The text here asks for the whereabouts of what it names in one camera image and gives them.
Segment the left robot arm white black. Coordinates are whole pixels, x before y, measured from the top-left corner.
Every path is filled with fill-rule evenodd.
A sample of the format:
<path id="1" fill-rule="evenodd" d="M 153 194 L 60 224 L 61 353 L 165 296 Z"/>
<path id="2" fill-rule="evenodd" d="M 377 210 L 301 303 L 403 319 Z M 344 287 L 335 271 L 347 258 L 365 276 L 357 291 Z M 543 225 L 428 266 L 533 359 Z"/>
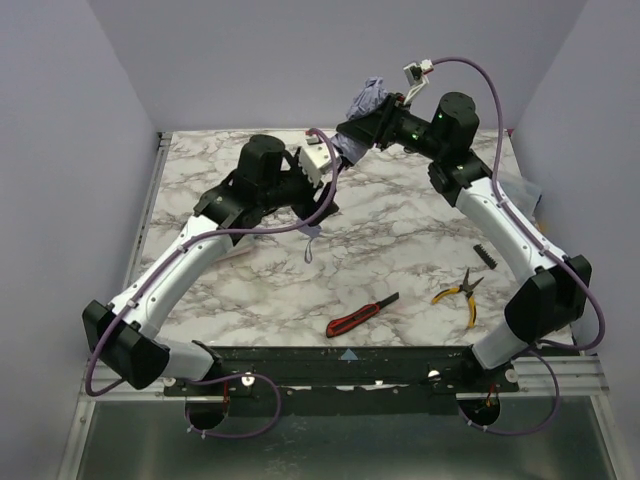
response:
<path id="1" fill-rule="evenodd" d="M 319 224 L 336 206 L 337 183 L 322 177 L 340 173 L 338 149 L 320 130 L 318 143 L 290 153 L 270 135 L 250 137 L 237 166 L 199 199 L 184 227 L 155 263 L 108 304 L 92 301 L 82 313 L 92 351 L 85 391 L 97 397 L 92 377 L 98 362 L 115 372 L 120 383 L 143 389 L 155 380 L 175 378 L 201 382 L 211 377 L 217 355 L 203 343 L 159 340 L 168 314 L 203 272 L 251 235 L 278 234 L 261 227 L 262 219 L 285 207 L 298 222 L 292 230 Z"/>

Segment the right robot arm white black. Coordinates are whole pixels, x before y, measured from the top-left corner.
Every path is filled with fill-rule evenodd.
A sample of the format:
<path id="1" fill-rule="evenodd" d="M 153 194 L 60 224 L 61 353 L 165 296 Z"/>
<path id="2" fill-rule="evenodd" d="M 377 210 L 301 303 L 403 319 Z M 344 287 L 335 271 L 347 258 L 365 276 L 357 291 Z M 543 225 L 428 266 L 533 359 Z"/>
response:
<path id="1" fill-rule="evenodd" d="M 430 121 L 411 114 L 391 94 L 374 111 L 337 127 L 364 147 L 398 144 L 429 159 L 432 187 L 480 229 L 511 269 L 519 288 L 501 323 L 470 347 L 466 363 L 473 373 L 504 365 L 580 318 L 592 273 L 584 256 L 568 257 L 547 241 L 494 185 L 493 171 L 471 148 L 478 126 L 474 101 L 449 92 Z"/>

